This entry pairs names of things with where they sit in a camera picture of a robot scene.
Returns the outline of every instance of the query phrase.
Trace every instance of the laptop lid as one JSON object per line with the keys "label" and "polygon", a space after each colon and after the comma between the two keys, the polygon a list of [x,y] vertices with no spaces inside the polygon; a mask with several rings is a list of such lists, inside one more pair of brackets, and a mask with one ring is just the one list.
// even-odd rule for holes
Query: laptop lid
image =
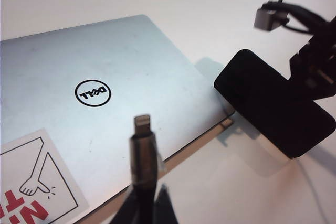
{"label": "laptop lid", "polygon": [[144,15],[2,41],[1,54],[1,144],[45,128],[82,216],[130,183],[134,116],[151,115],[166,159],[234,112]]}

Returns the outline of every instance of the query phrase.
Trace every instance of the black cable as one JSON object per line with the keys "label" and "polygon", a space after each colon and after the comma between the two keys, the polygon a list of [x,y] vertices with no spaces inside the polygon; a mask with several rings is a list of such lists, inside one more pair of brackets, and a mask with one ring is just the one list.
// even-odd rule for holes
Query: black cable
{"label": "black cable", "polygon": [[302,30],[302,29],[295,28],[295,27],[292,27],[292,26],[287,26],[287,25],[282,25],[282,26],[283,26],[284,28],[288,29],[288,30],[296,31],[296,32],[298,32],[298,33],[313,35],[313,33],[311,33],[311,32],[308,31],[308,30]]}
{"label": "black cable", "polygon": [[298,33],[302,33],[302,34],[311,34],[313,35],[312,32],[310,32],[309,30],[302,30],[302,29],[299,29],[299,28],[295,28],[295,27],[292,27],[292,26],[287,26],[287,23],[289,22],[289,18],[284,18],[284,19],[276,19],[276,21],[280,22],[281,25],[288,29],[288,30],[292,30],[292,31],[296,31]]}

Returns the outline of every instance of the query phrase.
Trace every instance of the white table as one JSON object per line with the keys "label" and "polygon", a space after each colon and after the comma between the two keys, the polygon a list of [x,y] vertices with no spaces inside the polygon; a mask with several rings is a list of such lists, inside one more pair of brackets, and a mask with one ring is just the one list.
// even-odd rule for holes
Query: white table
{"label": "white table", "polygon": [[[243,48],[288,78],[289,59],[309,36],[282,28],[271,33],[253,29],[255,11],[266,1],[1,0],[1,40],[146,14],[213,79]],[[285,1],[327,20],[336,14],[336,0]],[[318,104],[336,118],[335,97]],[[239,114],[232,118],[233,126],[161,178],[170,189],[179,222],[333,223],[336,133],[290,161]],[[82,223],[101,222],[116,210],[113,204]]]}

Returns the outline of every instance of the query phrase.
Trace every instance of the metal connector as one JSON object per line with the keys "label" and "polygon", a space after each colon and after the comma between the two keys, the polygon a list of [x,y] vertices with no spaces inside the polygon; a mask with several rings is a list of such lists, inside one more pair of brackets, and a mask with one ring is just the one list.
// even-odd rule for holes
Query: metal connector
{"label": "metal connector", "polygon": [[134,126],[135,134],[130,139],[132,183],[147,189],[156,186],[158,171],[156,140],[151,131],[150,116],[135,117]]}

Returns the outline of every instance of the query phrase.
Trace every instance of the drawn hand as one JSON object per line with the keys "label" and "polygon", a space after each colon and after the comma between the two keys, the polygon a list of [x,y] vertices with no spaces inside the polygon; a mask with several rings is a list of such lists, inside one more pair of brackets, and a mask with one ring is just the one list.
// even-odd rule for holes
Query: drawn hand
{"label": "drawn hand", "polygon": [[49,193],[50,190],[42,182],[38,181],[34,177],[30,177],[24,182],[20,187],[20,192],[27,196],[32,196],[36,193],[37,189],[40,189],[45,194]]}

